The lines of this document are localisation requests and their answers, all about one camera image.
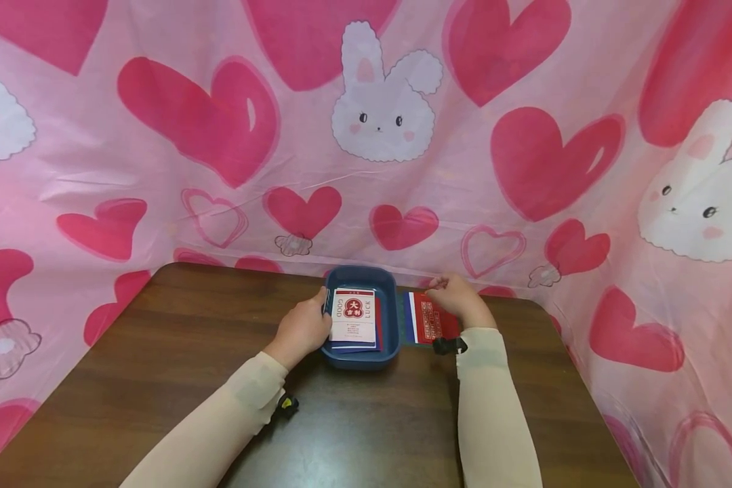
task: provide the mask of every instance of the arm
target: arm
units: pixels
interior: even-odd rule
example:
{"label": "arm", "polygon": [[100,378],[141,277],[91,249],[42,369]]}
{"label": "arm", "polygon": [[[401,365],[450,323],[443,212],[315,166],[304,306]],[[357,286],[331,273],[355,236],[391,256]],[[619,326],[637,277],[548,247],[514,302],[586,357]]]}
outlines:
{"label": "arm", "polygon": [[215,488],[284,394],[285,376],[331,329],[325,288],[285,315],[277,337],[155,446],[121,488]]}
{"label": "arm", "polygon": [[458,443],[468,488],[541,488],[540,464],[490,310],[463,278],[435,279],[428,296],[464,324],[457,356]]}

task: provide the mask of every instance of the left hand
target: left hand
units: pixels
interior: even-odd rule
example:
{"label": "left hand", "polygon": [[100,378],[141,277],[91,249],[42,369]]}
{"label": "left hand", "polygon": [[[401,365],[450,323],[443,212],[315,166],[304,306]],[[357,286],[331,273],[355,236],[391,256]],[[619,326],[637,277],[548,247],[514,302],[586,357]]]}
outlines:
{"label": "left hand", "polygon": [[272,343],[264,349],[288,371],[319,349],[331,333],[331,315],[320,312],[327,296],[328,291],[321,287],[314,297],[296,304],[279,323]]}

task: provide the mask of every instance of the card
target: card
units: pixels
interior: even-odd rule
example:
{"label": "card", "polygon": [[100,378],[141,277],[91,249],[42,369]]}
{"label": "card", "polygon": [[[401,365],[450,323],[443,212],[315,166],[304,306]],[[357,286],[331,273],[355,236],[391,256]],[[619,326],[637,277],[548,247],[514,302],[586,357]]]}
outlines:
{"label": "card", "polygon": [[434,304],[425,293],[404,295],[404,317],[407,340],[431,344],[434,339],[455,339],[460,335],[458,319]]}
{"label": "card", "polygon": [[377,332],[377,340],[375,342],[332,342],[331,349],[340,354],[382,350],[382,310],[380,308],[380,298],[378,297],[375,297],[375,328]]}
{"label": "card", "polygon": [[331,317],[331,342],[377,342],[375,293],[372,289],[335,289]]}

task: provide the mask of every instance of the hand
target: hand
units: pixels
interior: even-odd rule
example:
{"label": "hand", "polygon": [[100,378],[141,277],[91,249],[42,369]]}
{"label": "hand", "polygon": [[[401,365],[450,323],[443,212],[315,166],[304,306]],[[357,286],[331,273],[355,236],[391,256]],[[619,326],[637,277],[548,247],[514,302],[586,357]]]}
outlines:
{"label": "hand", "polygon": [[496,328],[496,320],[488,306],[472,285],[458,274],[445,273],[433,278],[426,294],[434,303],[458,317],[464,329]]}
{"label": "hand", "polygon": [[331,333],[331,315],[321,314],[327,296],[328,291],[322,287],[314,297],[296,304],[279,323],[277,334],[263,349],[264,353],[289,371],[320,348]]}

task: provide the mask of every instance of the white card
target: white card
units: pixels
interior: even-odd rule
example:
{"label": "white card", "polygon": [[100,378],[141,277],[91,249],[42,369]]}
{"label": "white card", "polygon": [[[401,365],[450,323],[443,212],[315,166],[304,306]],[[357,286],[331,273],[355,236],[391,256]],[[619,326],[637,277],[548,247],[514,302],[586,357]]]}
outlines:
{"label": "white card", "polygon": [[336,288],[331,317],[332,341],[375,342],[375,296],[372,289]]}

